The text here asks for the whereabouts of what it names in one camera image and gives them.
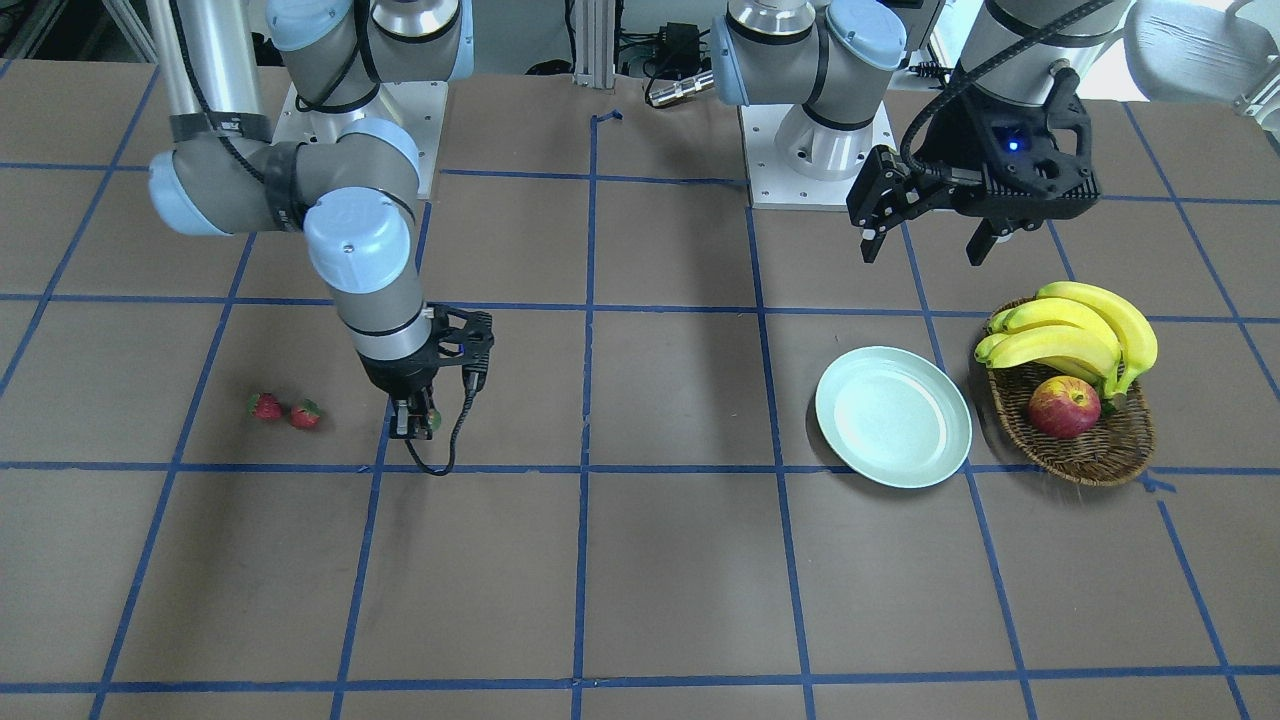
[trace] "basket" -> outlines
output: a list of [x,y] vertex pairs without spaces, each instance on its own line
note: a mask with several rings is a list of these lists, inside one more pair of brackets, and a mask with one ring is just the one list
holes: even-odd
[[[1030,301],[1015,300],[996,313]],[[988,323],[983,336],[989,334]],[[1036,429],[1027,418],[1027,402],[1039,384],[1061,373],[1039,363],[1016,368],[987,369],[987,383],[995,398],[996,415],[1023,452],[1050,474],[1082,486],[1119,486],[1133,480],[1147,469],[1156,450],[1156,432],[1151,424],[1151,407],[1142,387],[1134,382],[1119,397],[1116,411],[1105,415],[1083,434],[1061,439]]]

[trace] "red strawberry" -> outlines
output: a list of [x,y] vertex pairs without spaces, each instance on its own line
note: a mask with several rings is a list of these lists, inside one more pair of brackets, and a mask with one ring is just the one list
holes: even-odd
[[289,424],[300,430],[310,430],[320,421],[320,407],[315,402],[303,400],[289,413]]
[[259,420],[279,420],[284,416],[280,401],[269,392],[255,392],[248,397],[248,414]]

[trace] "white plastic chair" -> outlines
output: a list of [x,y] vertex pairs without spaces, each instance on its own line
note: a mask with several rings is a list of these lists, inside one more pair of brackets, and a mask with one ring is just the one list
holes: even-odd
[[1280,129],[1280,51],[1274,29],[1187,0],[1138,0],[1125,22],[1129,74],[1148,99],[1224,102]]

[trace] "white plate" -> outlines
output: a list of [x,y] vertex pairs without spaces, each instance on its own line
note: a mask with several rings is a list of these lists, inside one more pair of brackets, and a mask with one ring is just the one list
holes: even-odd
[[818,382],[815,409],[836,455],[886,486],[941,483],[973,442],[960,389],[933,363],[897,347],[861,347],[837,357]]

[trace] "blue joint cover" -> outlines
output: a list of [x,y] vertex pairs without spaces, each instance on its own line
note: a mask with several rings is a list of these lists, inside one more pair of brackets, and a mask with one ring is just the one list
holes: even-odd
[[417,182],[422,182],[422,176],[417,167],[417,143],[413,142],[413,137],[404,128],[384,118],[361,118],[347,126],[342,131],[342,135],[338,136],[338,140],[348,135],[376,137],[399,150],[399,154],[408,160],[408,164],[413,165],[413,174],[417,177]]
[[351,12],[353,0],[268,0],[266,27],[282,53],[319,41]]
[[147,190],[151,192],[151,204],[155,205],[156,214],[174,231],[182,234],[232,234],[218,229],[191,201],[187,188],[182,187],[182,181],[178,179],[178,170],[173,167],[173,150],[161,152],[151,160]]
[[410,232],[399,208],[369,187],[324,193],[307,211],[302,229],[316,273],[342,292],[383,290],[408,263]]
[[460,18],[462,27],[458,28],[458,56],[453,61],[449,81],[468,78],[476,69],[475,19],[471,14],[471,0],[462,0],[458,12],[462,13],[462,18]]
[[737,64],[733,36],[724,18],[712,20],[712,73],[716,76],[716,94],[726,105],[750,105],[742,68]]
[[827,27],[850,53],[882,70],[896,70],[906,51],[906,27],[876,0],[833,0]]

